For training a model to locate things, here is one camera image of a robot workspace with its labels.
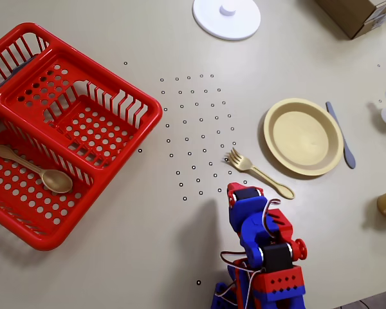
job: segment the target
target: wooden fork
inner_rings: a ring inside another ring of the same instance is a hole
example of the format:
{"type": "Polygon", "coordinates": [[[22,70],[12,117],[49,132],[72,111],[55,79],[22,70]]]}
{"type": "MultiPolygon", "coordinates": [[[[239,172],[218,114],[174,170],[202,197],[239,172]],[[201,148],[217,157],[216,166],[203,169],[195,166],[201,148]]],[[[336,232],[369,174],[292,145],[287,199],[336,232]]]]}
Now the wooden fork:
{"type": "Polygon", "coordinates": [[[233,148],[232,151],[229,153],[229,160],[238,171],[253,171],[258,174],[284,198],[287,198],[289,200],[295,198],[295,193],[289,187],[286,187],[285,185],[276,182],[268,175],[264,174],[260,169],[253,165],[252,161],[238,153],[236,149],[233,148]]]}

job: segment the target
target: beige table surface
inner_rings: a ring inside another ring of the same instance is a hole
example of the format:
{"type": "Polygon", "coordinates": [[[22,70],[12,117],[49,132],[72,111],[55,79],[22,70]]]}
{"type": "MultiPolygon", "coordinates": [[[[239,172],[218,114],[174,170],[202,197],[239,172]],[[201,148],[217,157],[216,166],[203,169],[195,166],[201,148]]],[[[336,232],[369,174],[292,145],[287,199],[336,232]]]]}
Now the beige table surface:
{"type": "Polygon", "coordinates": [[[196,25],[191,1],[0,1],[0,37],[39,23],[168,109],[59,248],[34,251],[0,226],[0,308],[210,308],[215,283],[228,279],[219,251],[241,249],[226,185],[246,180],[277,197],[224,163],[233,142],[296,192],[281,209],[308,246],[298,263],[308,308],[386,291],[386,221],[375,204],[386,191],[386,127],[377,112],[386,105],[386,25],[347,41],[312,0],[257,4],[259,31],[224,42],[196,25]],[[300,179],[272,160],[258,127],[288,97],[333,103],[355,170],[342,161],[300,179]]]}

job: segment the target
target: gray knife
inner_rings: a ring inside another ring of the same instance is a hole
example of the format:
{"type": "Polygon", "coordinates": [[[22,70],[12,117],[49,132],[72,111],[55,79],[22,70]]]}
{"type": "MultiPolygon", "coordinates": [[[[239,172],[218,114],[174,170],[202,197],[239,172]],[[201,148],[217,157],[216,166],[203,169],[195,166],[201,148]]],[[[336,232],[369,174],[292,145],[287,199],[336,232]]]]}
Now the gray knife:
{"type": "MultiPolygon", "coordinates": [[[[339,121],[337,121],[335,111],[333,110],[332,103],[326,102],[326,108],[330,115],[336,120],[337,124],[340,127],[339,121]]],[[[345,154],[345,161],[347,163],[347,166],[349,166],[351,169],[354,169],[356,167],[356,160],[354,159],[354,156],[352,152],[350,151],[349,147],[347,146],[346,139],[344,134],[343,135],[343,143],[344,143],[344,154],[345,154]]]]}

